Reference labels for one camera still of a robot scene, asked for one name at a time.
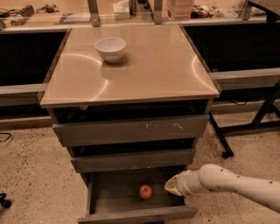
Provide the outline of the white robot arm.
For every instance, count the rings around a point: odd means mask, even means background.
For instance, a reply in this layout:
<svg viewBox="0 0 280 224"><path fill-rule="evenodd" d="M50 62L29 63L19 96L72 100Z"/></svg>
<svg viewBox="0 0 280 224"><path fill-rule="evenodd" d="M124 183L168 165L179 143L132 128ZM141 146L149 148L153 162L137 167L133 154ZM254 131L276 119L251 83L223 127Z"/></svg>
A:
<svg viewBox="0 0 280 224"><path fill-rule="evenodd" d="M164 189L184 197L195 193L236 193L280 213L280 182L242 176L216 164L204 164L196 171L182 171L170 178Z"/></svg>

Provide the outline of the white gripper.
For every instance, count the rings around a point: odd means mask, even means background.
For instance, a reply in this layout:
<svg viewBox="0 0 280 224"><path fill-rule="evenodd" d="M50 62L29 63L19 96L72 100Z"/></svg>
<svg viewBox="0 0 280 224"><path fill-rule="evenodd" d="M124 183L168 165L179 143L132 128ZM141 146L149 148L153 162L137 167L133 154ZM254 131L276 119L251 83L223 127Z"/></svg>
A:
<svg viewBox="0 0 280 224"><path fill-rule="evenodd" d="M171 194L177 196L191 196L193 193L189 188L187 178L191 172L182 171L179 175L176 174L170 178L165 184L164 189Z"/></svg>

